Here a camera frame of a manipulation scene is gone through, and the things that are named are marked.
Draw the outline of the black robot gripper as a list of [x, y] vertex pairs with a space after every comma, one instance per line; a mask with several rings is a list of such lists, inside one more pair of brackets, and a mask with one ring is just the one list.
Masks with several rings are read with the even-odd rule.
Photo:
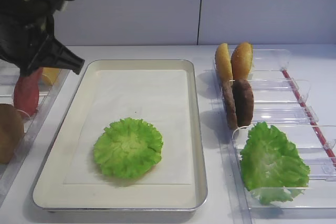
[[1, 59], [29, 76], [39, 68], [79, 74], [85, 60], [55, 38], [54, 13], [74, 0], [1, 0]]

